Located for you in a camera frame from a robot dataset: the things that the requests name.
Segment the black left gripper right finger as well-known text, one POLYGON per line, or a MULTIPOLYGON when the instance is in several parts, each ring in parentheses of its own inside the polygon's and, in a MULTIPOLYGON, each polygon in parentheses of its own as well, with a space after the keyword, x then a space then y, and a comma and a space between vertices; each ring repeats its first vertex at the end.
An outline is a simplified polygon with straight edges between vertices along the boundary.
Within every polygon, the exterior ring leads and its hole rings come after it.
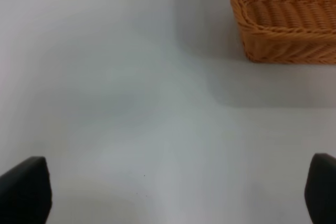
POLYGON ((304 190, 312 223, 335 224, 335 157, 327 153, 314 154, 304 190))

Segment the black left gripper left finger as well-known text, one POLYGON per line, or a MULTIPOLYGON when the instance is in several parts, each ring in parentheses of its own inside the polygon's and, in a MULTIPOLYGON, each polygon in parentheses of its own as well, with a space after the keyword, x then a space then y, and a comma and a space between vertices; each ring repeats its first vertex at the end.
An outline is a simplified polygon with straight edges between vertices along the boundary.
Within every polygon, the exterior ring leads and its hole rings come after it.
POLYGON ((32 156, 1 175, 1 223, 44 224, 52 203, 45 157, 32 156))

